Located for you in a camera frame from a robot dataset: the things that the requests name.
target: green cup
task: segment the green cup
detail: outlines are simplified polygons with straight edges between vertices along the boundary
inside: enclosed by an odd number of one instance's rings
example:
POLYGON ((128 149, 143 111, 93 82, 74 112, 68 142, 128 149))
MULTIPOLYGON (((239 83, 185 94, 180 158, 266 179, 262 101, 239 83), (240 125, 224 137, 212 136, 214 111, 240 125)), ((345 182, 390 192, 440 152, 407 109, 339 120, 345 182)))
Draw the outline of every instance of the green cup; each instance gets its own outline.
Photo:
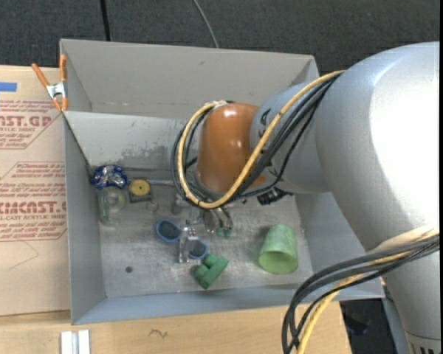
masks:
POLYGON ((285 224, 272 226, 259 252, 259 265, 273 274, 292 273, 298 267, 297 240, 285 224))

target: dark floor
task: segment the dark floor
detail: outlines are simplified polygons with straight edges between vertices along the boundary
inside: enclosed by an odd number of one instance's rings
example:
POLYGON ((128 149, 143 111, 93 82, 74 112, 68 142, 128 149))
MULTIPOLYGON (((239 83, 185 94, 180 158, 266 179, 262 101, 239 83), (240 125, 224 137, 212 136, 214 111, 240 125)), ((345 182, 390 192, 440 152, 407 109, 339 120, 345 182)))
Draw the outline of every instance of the dark floor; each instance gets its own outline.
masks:
MULTIPOLYGON (((212 47, 191 0, 106 0, 113 41, 212 47)), ((197 0, 221 48, 314 55, 321 74, 395 46, 439 41, 440 0, 197 0)), ((56 66, 60 38, 104 40, 98 0, 0 0, 0 64, 56 66)), ((354 354, 394 352, 378 300, 354 354)))

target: yellow spool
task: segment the yellow spool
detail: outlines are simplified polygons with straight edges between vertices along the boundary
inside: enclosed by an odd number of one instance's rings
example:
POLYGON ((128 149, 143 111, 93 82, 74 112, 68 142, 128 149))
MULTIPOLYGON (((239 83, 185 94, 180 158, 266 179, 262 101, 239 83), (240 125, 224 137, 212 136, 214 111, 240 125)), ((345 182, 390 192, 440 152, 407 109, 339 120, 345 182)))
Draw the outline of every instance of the yellow spool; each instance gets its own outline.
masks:
POLYGON ((131 194, 138 197, 143 197, 144 195, 149 193, 151 187, 149 186, 149 183, 147 181, 139 179, 130 182, 129 189, 131 194))

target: black cable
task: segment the black cable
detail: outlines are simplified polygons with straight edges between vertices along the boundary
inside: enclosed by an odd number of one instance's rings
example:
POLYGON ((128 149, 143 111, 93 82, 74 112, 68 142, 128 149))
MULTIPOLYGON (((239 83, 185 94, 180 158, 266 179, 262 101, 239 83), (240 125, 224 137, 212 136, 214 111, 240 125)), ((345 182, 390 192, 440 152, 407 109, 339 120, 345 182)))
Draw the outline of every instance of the black cable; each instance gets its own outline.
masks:
POLYGON ((315 110, 317 109, 321 99, 323 98, 324 94, 328 90, 329 86, 333 83, 334 79, 328 80, 325 83, 320 84, 318 86, 319 88, 317 88, 312 95, 308 96, 303 101, 303 103, 298 104, 296 109, 289 116, 289 119, 286 122, 286 124, 282 127, 283 130, 272 141, 272 143, 269 146, 268 150, 264 154, 265 157, 263 156, 263 158, 257 163, 255 169, 253 169, 253 171, 250 173, 250 175, 244 181, 243 185, 240 186, 240 188, 237 190, 235 195, 228 202, 236 201, 236 200, 241 199, 241 198, 249 198, 249 197, 252 197, 254 195, 259 195, 261 193, 264 193, 264 192, 272 189, 282 179, 282 175, 284 174, 284 171, 286 169, 287 163, 289 162, 290 156, 294 152, 295 147, 297 146, 298 142, 300 141, 301 137, 303 136, 303 134, 304 134, 305 130, 307 129, 309 123, 312 121, 313 114, 314 114, 315 110), (306 104, 309 101, 312 102, 312 104, 305 108, 306 104), (297 113, 300 110, 300 108, 305 108, 305 110, 303 111, 304 114, 297 115, 297 113), (277 153, 278 149, 282 146, 282 144, 284 143, 284 141, 286 140, 288 135, 291 134, 291 132, 293 131, 295 126, 297 126, 298 123, 302 119, 304 119, 305 116, 312 109, 313 109, 313 112, 307 118, 307 120, 303 124, 301 130, 299 131, 298 135, 295 137, 294 141, 292 142, 289 150, 287 151, 286 157, 284 158, 283 164, 281 165, 281 169, 279 171, 279 174, 276 176, 276 179, 270 185, 268 185, 266 187, 263 187, 262 189, 254 190, 252 192, 243 194, 243 192, 245 190, 247 190, 253 184, 253 182, 262 174, 262 172, 264 171, 265 167, 269 164, 269 162, 271 161, 272 157, 277 153), (294 117, 296 117, 296 118, 295 118, 294 122, 289 126, 290 129, 289 130, 284 130, 284 128, 287 127, 287 125, 293 120, 294 117))
POLYGON ((215 38, 215 34, 213 34, 212 27, 210 26, 210 23, 208 22, 208 19, 207 19, 207 17, 205 16, 204 11, 203 11, 202 8, 200 7, 199 2, 198 2, 197 0, 192 0, 192 2, 195 4, 195 6, 197 7, 197 10, 199 11, 200 15, 202 16, 202 19, 204 20, 205 25, 207 26, 208 31, 210 32, 210 36, 212 37, 213 44, 214 44, 215 47, 218 49, 218 48, 220 47, 220 46, 219 46, 219 43, 218 43, 218 41, 217 41, 216 38, 215 38))
POLYGON ((110 23, 109 23, 109 15, 106 11, 106 2, 105 0, 100 0, 100 10, 102 12, 102 19, 103 19, 103 27, 105 29, 105 39, 110 42, 111 36, 110 36, 110 23))
POLYGON ((336 282, 336 281, 344 279, 346 277, 350 277, 352 275, 363 274, 363 273, 375 271, 376 269, 380 269, 382 267, 385 267, 391 261, 394 261, 394 260, 390 260, 390 261, 388 261, 384 264, 380 264, 380 265, 368 264, 368 265, 364 265, 359 268, 352 268, 353 266, 358 266, 363 263, 370 263, 371 261, 394 256, 394 255, 401 254, 401 253, 408 252, 408 251, 418 250, 428 244, 433 244, 435 242, 436 242, 436 238, 431 237, 431 238, 428 238, 428 239, 420 241, 420 242, 400 246, 399 248, 389 249, 387 251, 381 251, 381 252, 378 252, 375 254, 369 254, 366 256, 358 257, 353 260, 345 261, 343 263, 338 263, 336 265, 330 266, 326 269, 323 269, 322 271, 317 272, 316 274, 314 274, 313 276, 308 278, 308 280, 305 281, 297 289, 294 296, 292 297, 290 308, 286 313, 287 324, 292 329, 292 327, 295 325, 293 311, 295 310, 297 305, 300 304, 301 300, 304 299, 311 292, 319 289, 320 287, 323 287, 324 285, 328 285, 330 283, 336 282))
MULTIPOLYGON (((402 254, 402 253, 408 253, 408 252, 412 252, 412 251, 422 250, 423 248, 426 248, 427 246, 431 246, 431 245, 436 244, 437 241, 439 241, 439 239, 437 237, 430 237, 428 239, 421 240, 416 243, 411 243, 411 244, 407 244, 404 246, 400 246, 395 249, 389 249, 386 251, 381 251, 378 253, 358 257, 356 259, 345 261, 343 263, 339 263, 337 265, 333 265, 333 266, 330 266, 329 268, 319 271, 316 274, 314 274, 313 276, 311 276, 310 278, 308 278, 308 280, 305 281, 297 289, 294 296, 292 297, 291 308, 293 308, 293 306, 298 305, 301 302, 301 300, 303 298, 305 298, 308 294, 310 294, 312 291, 316 290, 319 287, 322 287, 324 285, 323 281, 327 280, 328 277, 332 277, 332 282, 334 282, 334 278, 336 278, 336 275, 340 274, 340 273, 337 273, 339 270, 343 270, 345 268, 350 270, 350 268, 352 268, 353 266, 358 266, 363 263, 370 263, 372 261, 379 260, 382 258, 395 256, 395 255, 402 254)), ((382 266, 386 266, 389 263, 390 263, 390 261, 382 264, 382 266)), ((344 274, 345 277, 349 277, 350 275, 354 275, 353 273, 355 273, 356 272, 355 270, 357 270, 357 269, 358 268, 351 269, 351 270, 353 270, 351 272, 351 274, 347 274, 348 270, 346 270, 346 273, 344 274)))
POLYGON ((303 315, 301 322, 299 323, 297 328, 292 332, 292 328, 294 325, 294 324, 291 324, 291 322, 294 321, 293 314, 295 313, 295 309, 296 309, 297 305, 300 304, 301 300, 303 299, 303 298, 301 298, 301 299, 300 298, 293 298, 291 305, 289 306, 289 310, 287 311, 287 313, 284 317, 284 323, 283 323, 283 327, 282 327, 282 334, 281 334, 282 337, 281 338, 282 338, 282 345, 283 345, 284 352, 290 353, 290 351, 292 350, 294 345, 298 344, 298 336, 299 336, 303 326, 305 325, 308 315, 312 312, 312 310, 316 306, 316 304, 319 303, 322 299, 324 299, 325 297, 327 297, 330 294, 341 291, 345 288, 350 288, 352 286, 359 285, 364 282, 368 282, 369 280, 372 280, 374 278, 378 278, 381 275, 386 274, 389 271, 392 271, 392 270, 404 265, 405 263, 408 263, 413 260, 417 260, 419 258, 422 258, 424 256, 434 253, 435 251, 439 250, 439 237, 432 237, 430 240, 423 240, 422 242, 419 242, 418 244, 421 245, 420 248, 413 250, 412 252, 410 252, 409 254, 406 254, 404 257, 399 258, 398 260, 393 260, 392 264, 390 264, 390 265, 389 265, 389 263, 391 263, 391 262, 390 261, 387 262, 386 265, 383 266, 383 268, 381 270, 375 271, 373 274, 371 274, 369 276, 365 276, 365 277, 361 278, 360 280, 356 280, 354 282, 351 282, 348 285, 336 287, 336 288, 333 288, 330 291, 324 293, 322 296, 317 298, 309 306, 309 308, 306 310, 305 314, 303 315), (291 327, 291 334, 292 334, 292 340, 289 345, 287 345, 287 328, 288 328, 287 325, 289 325, 291 327))
POLYGON ((427 256, 427 255, 430 255, 430 254, 434 253, 435 251, 437 251, 439 249, 439 242, 438 243, 434 243, 434 244, 430 244, 429 246, 432 246, 433 248, 430 249, 430 250, 427 250, 428 248, 423 248, 423 249, 419 249, 417 251, 414 251, 413 253, 408 254, 408 255, 406 255, 404 257, 401 257, 400 259, 396 260, 392 265, 386 266, 381 271, 377 271, 377 272, 375 272, 372 275, 363 277, 363 278, 361 278, 359 280, 356 280, 354 282, 351 282, 351 283, 349 283, 347 285, 336 287, 336 288, 334 288, 334 289, 324 293, 322 296, 317 298, 309 306, 309 308, 307 308, 305 314, 302 316, 301 322, 299 323, 297 330, 295 331, 295 337, 296 338, 298 337, 298 335, 300 334, 303 326, 305 325, 305 322, 306 322, 309 314, 312 312, 312 310, 316 306, 316 304, 319 303, 322 299, 324 299, 325 297, 327 297, 330 294, 336 293, 336 292, 341 291, 341 290, 343 290, 345 288, 350 288, 350 287, 353 287, 355 285, 360 285, 360 284, 362 284, 364 282, 368 282, 369 280, 373 280, 375 278, 378 278, 378 277, 380 277, 380 276, 382 276, 382 275, 384 275, 384 274, 386 274, 386 273, 388 273, 390 271, 395 270, 396 268, 398 268, 398 267, 400 267, 400 266, 402 266, 402 265, 404 265, 406 263, 409 263, 409 262, 414 261, 414 260, 418 260, 419 258, 423 258, 424 256, 427 256))

